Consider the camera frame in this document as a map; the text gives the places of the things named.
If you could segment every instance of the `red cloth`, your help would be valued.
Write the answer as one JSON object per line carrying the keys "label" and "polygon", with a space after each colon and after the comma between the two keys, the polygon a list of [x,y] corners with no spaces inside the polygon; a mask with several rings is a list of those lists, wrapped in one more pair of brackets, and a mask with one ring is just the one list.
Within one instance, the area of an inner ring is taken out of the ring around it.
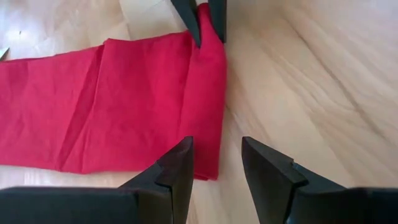
{"label": "red cloth", "polygon": [[0,63],[0,164],[143,170],[194,136],[195,177],[216,179],[226,57],[207,4],[198,17],[200,48],[186,31]]}

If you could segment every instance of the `black plastic object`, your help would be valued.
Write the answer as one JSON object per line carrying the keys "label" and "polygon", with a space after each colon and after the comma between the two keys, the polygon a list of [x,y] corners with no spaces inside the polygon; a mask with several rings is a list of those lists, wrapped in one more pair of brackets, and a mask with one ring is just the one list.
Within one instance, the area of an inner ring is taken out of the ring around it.
{"label": "black plastic object", "polygon": [[0,223],[173,223],[187,220],[193,138],[117,189],[14,187],[0,190]]}
{"label": "black plastic object", "polygon": [[[201,45],[200,26],[196,0],[171,0],[182,21],[190,31],[198,47]],[[226,42],[226,0],[209,0],[211,23],[220,38]]]}
{"label": "black plastic object", "polygon": [[250,137],[242,158],[260,223],[398,223],[397,189],[346,189]]}

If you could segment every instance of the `folded cloth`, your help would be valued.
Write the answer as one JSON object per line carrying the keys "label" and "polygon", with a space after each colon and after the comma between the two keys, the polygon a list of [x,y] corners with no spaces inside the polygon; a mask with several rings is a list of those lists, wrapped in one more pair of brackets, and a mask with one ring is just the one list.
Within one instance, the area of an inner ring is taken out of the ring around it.
{"label": "folded cloth", "polygon": [[186,31],[0,63],[0,164],[138,171],[193,136],[195,177],[217,179],[226,57],[198,19],[200,48]]}

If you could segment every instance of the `wood grain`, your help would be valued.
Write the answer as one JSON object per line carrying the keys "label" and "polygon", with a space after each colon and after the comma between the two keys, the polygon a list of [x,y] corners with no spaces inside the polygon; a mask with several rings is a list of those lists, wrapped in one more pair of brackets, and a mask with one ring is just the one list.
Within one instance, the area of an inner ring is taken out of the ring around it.
{"label": "wood grain", "polygon": [[[184,30],[169,0],[3,0],[7,59]],[[398,2],[228,0],[228,89],[218,181],[195,181],[188,223],[258,223],[250,135],[347,187],[398,187]],[[0,187],[116,187],[136,173],[0,167]]]}

